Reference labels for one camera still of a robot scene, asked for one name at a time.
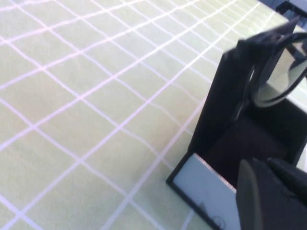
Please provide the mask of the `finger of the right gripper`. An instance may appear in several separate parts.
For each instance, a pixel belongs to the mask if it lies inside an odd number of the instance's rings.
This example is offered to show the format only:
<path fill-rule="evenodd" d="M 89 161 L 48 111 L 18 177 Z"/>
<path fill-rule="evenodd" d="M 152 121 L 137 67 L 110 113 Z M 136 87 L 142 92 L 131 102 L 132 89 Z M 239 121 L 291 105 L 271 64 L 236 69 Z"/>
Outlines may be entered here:
<path fill-rule="evenodd" d="M 259 34 L 255 34 L 246 39 L 240 39 L 237 42 L 237 47 L 241 47 L 248 44 L 258 44 L 258 43 L 267 43 L 275 42 L 281 38 L 284 38 L 286 35 L 293 33 L 297 25 L 297 18 L 291 19 L 290 21 L 281 24 L 277 27 L 274 27 L 270 30 L 263 31 Z"/>

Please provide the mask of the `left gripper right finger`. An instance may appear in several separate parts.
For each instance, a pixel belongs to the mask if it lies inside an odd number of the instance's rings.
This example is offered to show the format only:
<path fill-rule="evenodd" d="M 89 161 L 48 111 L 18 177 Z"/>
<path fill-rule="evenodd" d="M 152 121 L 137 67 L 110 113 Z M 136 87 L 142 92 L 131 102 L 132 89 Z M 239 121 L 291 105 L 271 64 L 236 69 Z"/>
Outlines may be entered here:
<path fill-rule="evenodd" d="M 306 203 L 307 173 L 282 159 L 269 158 L 267 163 L 285 186 L 297 195 L 302 203 Z"/>

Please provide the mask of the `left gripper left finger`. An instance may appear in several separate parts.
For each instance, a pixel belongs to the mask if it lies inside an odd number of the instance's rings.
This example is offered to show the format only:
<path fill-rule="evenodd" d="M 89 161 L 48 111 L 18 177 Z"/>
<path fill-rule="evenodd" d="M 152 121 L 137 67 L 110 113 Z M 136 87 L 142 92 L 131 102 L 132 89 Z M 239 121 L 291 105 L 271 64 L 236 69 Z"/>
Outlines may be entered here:
<path fill-rule="evenodd" d="M 307 203 L 270 169 L 267 161 L 242 160 L 236 204 L 243 230 L 305 230 Z"/>

